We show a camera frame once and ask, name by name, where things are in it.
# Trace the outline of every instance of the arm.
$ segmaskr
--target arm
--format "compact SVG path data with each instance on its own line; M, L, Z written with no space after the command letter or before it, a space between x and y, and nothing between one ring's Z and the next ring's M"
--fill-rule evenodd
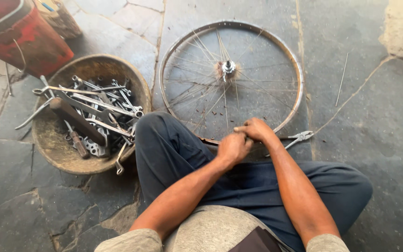
M214 183L248 154L253 142L244 133L233 133L220 143L217 156L162 192L135 220L129 231L155 230L161 239L169 235L198 205Z
M272 129L260 119L252 118L245 126L234 128L262 142L270 152L284 207L304 246L314 237L332 234L340 237L337 226L315 187L288 154Z

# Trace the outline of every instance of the pliers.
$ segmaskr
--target pliers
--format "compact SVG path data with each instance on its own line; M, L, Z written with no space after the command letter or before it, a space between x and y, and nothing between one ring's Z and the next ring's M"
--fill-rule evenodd
M293 138L296 138L293 142L291 142L287 146L285 146L285 149L287 150L288 148L290 148L290 146L294 145L295 143L307 140L307 139L311 138L312 136L313 136L313 131L307 130L307 131L303 131L301 133L298 133L296 135L287 136L287 137L280 137L279 139L293 139Z

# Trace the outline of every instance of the wooden screwdriver handle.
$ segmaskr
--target wooden screwdriver handle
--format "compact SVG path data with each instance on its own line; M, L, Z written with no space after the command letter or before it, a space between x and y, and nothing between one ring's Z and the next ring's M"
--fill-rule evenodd
M79 152L80 156L85 159L90 157L90 153L88 152L87 148L83 145L82 141L79 139L79 134L75 131L71 131L69 134L71 138L74 141L74 145L77 148L77 151Z

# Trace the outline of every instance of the bicycle wheel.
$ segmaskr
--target bicycle wheel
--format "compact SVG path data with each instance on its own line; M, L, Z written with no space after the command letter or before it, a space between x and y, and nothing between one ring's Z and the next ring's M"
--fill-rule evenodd
M240 21L205 25L177 40L159 82L168 111L209 144L250 117L278 132L297 114L304 88L286 43Z

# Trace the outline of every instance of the wooden handle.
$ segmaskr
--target wooden handle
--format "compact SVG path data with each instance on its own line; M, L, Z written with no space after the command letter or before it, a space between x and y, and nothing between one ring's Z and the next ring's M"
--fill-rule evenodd
M77 134L77 132L71 131L71 133L69 135L72 137L72 139L74 141L74 144L77 147L77 151L79 152L80 156L83 159L89 158L90 154L89 154L87 148L85 148L85 146L83 146L82 141L80 141L79 135Z
M100 134L94 127L79 115L66 101L56 97L51 100L49 107L57 114L60 119L63 119L72 126L76 127L82 134L93 140L98 145L105 146L105 137Z

